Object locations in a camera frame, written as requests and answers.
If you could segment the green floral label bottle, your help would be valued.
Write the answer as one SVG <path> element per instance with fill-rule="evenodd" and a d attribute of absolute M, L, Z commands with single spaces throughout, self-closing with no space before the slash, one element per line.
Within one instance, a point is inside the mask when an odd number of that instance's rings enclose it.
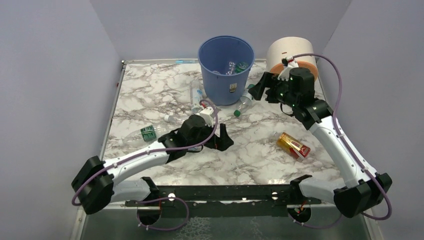
<path fill-rule="evenodd" d="M 247 70 L 248 67 L 249 67 L 249 64 L 247 62 L 239 62 L 234 67 L 234 73 L 235 74 L 242 73 L 243 71 Z"/>

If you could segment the gold red snack packet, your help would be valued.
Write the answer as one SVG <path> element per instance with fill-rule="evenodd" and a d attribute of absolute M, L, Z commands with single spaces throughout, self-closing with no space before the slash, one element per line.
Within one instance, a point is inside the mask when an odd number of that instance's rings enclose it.
<path fill-rule="evenodd" d="M 311 152 L 310 147 L 304 145 L 286 132 L 283 132 L 278 137 L 276 144 L 296 160 L 306 158 Z"/>

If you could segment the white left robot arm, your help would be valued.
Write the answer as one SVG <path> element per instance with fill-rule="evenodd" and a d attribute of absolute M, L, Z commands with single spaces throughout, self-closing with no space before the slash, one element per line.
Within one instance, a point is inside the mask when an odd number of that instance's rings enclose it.
<path fill-rule="evenodd" d="M 82 206 L 88 215 L 105 208 L 109 203 L 127 200 L 145 201 L 153 193 L 154 185 L 147 177 L 125 182 L 129 177 L 147 169 L 166 165 L 182 158 L 189 149 L 203 146 L 226 151 L 234 144 L 226 125 L 207 125 L 199 115 L 191 115 L 181 126 L 155 140 L 150 145 L 123 157 L 100 160 L 90 157 L 79 170 L 71 187 L 75 191 L 71 199 L 74 206 Z"/>

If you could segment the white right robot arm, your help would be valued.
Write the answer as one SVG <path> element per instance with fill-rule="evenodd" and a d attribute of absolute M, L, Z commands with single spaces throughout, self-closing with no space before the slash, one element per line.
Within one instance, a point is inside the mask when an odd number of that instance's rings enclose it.
<path fill-rule="evenodd" d="M 343 134 L 335 113 L 326 101 L 315 97 L 315 77 L 309 69 L 295 67 L 288 76 L 264 72 L 249 94 L 272 104 L 287 105 L 306 130 L 323 145 L 338 167 L 343 179 L 340 185 L 304 175 L 291 181 L 296 195 L 335 204 L 346 218 L 353 218 L 387 199 L 393 181 L 387 173 L 379 174 L 355 150 Z"/>

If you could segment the blue plastic bin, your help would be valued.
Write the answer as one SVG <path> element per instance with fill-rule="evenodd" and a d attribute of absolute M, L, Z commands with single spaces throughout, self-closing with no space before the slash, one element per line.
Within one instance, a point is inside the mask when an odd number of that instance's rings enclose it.
<path fill-rule="evenodd" d="M 235 36 L 215 36 L 201 44 L 197 58 L 210 101 L 216 106 L 236 103 L 245 91 L 255 62 L 251 45 Z"/>

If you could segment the clear bottle white green label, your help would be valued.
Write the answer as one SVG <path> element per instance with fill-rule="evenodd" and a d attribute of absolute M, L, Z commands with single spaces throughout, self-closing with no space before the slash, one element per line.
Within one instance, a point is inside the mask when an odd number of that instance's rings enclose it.
<path fill-rule="evenodd" d="M 241 114 L 243 114 L 247 109 L 249 109 L 253 102 L 254 102 L 254 97 L 249 93 L 249 90 L 251 88 L 253 88 L 255 85 L 254 84 L 249 84 L 247 86 L 247 88 L 244 90 L 243 94 L 241 95 L 238 103 L 237 103 L 237 107 L 233 112 L 233 115 L 235 117 L 240 117 Z"/>

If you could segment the clear bottle white cap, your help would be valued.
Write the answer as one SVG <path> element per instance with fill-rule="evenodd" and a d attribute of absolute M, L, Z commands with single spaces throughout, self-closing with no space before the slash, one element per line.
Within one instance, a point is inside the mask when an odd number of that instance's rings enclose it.
<path fill-rule="evenodd" d="M 187 117 L 176 114 L 164 116 L 164 121 L 173 125 L 182 125 L 186 119 Z"/>

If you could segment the upright-lying bottle blue white label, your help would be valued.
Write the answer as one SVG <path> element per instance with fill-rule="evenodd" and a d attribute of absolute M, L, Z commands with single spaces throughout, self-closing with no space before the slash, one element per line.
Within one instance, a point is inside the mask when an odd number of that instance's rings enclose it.
<path fill-rule="evenodd" d="M 201 112 L 204 107 L 200 103 L 203 99 L 203 91 L 199 80 L 192 80 L 189 84 L 190 107 L 193 114 Z"/>

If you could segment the round pastel drawer cabinet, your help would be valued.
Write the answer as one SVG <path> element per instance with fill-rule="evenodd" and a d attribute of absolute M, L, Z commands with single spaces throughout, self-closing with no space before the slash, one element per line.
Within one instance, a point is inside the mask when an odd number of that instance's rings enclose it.
<path fill-rule="evenodd" d="M 284 57 L 307 53 L 314 53 L 313 45 L 309 40 L 296 36 L 280 38 L 274 41 L 267 50 L 265 71 L 280 74 L 284 69 L 282 64 Z M 313 56 L 297 57 L 296 61 L 300 67 L 308 68 L 314 75 L 314 80 L 317 80 L 319 72 L 316 59 Z"/>

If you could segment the clear bottle dark green label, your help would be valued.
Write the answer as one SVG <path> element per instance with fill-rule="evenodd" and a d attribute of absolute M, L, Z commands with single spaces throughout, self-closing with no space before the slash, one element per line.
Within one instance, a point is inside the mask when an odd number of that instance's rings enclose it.
<path fill-rule="evenodd" d="M 168 129 L 161 125 L 147 125 L 128 134 L 126 137 L 120 140 L 119 145 L 142 147 L 151 144 L 167 132 Z"/>

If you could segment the black aluminium mounting rail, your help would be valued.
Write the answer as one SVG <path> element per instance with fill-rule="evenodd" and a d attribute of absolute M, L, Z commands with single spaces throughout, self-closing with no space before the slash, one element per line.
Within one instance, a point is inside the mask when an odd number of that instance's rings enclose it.
<path fill-rule="evenodd" d="M 346 218 L 352 218 L 372 205 L 372 191 L 365 184 L 330 188 L 319 193 L 303 193 L 301 187 L 311 177 L 305 175 L 290 184 L 276 185 L 188 185 L 157 186 L 149 177 L 132 182 L 129 196 L 113 190 L 112 183 L 95 188 L 86 186 L 78 194 L 88 215 L 113 202 L 136 208 L 142 225 L 152 228 L 160 218 L 220 218 L 291 216 L 300 223 L 311 217 L 309 205 L 333 203 Z"/>

